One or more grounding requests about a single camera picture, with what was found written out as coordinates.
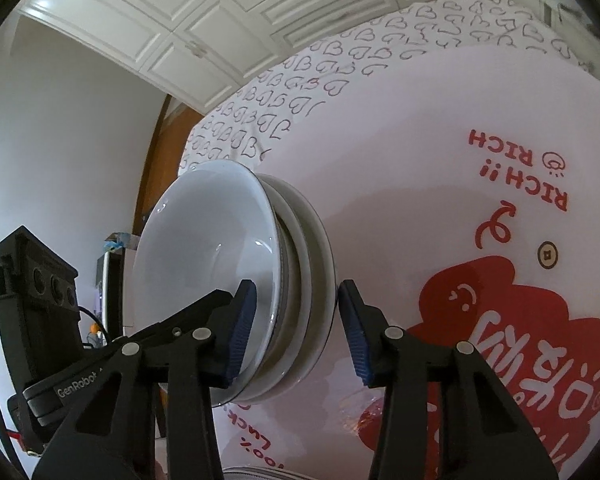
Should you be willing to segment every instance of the stacked plates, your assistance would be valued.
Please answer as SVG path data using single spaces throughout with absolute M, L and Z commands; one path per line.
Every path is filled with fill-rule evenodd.
M 326 344 L 336 303 L 331 247 L 307 200 L 272 176 L 206 162 L 164 193 L 140 238 L 132 275 L 136 326 L 172 316 L 216 288 L 256 284 L 240 374 L 214 406 L 256 404 L 305 378 Z
M 315 480 L 309 476 L 272 467 L 231 467 L 223 471 L 224 480 Z

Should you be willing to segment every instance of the coin icon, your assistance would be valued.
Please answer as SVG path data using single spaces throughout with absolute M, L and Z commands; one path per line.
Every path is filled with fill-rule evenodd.
M 538 263 L 543 269 L 553 269 L 558 263 L 558 248 L 552 242 L 544 242 L 538 247 Z

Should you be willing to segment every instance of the cabinet handle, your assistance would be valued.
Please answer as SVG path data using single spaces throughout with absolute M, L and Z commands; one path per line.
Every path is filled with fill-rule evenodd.
M 195 43 L 187 43 L 186 47 L 190 50 L 190 52 L 196 56 L 199 57 L 200 59 L 202 59 L 203 57 L 205 57 L 206 55 L 206 50 L 200 46 L 197 46 Z
M 341 15 L 337 16 L 336 18 L 332 18 L 332 19 L 328 20 L 327 23 L 339 22 L 340 20 L 344 20 L 345 18 L 348 18 L 350 15 L 351 15 L 350 12 L 343 12 Z

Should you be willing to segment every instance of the red arrow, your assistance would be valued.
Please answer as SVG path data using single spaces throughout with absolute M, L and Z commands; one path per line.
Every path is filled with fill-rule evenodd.
M 491 215 L 491 219 L 480 224 L 475 231 L 475 246 L 478 247 L 478 249 L 482 248 L 482 233 L 487 229 L 489 229 L 491 236 L 501 244 L 506 244 L 511 240 L 511 231 L 509 231 L 509 228 L 506 225 L 498 220 L 505 214 L 508 214 L 513 218 L 516 215 L 516 206 L 506 200 L 500 200 L 500 203 L 503 207 L 497 209 L 496 212 Z

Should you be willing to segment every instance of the white bedsheet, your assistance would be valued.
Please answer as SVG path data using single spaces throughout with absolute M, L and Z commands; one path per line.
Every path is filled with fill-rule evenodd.
M 216 158 L 253 170 L 295 124 L 367 77 L 427 52 L 478 44 L 578 65 L 564 40 L 512 0 L 416 3 L 317 41 L 254 78 L 192 129 L 178 175 Z

